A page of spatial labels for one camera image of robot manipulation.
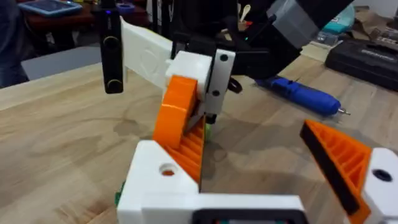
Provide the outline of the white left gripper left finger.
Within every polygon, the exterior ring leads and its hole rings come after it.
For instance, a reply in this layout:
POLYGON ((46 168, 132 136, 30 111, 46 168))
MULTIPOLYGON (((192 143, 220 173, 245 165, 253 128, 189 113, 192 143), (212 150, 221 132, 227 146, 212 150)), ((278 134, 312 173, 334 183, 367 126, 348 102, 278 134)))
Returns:
POLYGON ((197 194, 198 184, 155 141, 139 141, 117 206, 119 223, 144 222, 147 194, 197 194))

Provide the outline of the orange white left gripper right finger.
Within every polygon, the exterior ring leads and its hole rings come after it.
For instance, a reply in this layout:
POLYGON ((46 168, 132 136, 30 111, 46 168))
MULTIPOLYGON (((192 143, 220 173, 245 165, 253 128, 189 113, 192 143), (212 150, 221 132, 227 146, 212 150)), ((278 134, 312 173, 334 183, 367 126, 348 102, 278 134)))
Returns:
POLYGON ((306 119, 300 137, 333 189, 345 223, 397 223, 397 154, 306 119))

